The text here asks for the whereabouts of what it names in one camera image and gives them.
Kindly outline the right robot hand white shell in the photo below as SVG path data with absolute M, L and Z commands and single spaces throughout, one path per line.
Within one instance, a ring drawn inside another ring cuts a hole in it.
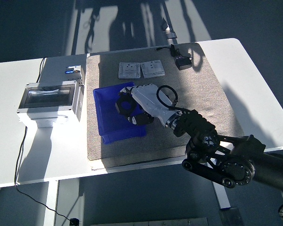
M 120 94 L 129 94 L 142 107 L 142 109 L 154 118 L 158 118 L 165 127 L 170 127 L 175 119 L 182 115 L 180 110 L 172 110 L 172 101 L 154 84 L 125 87 Z

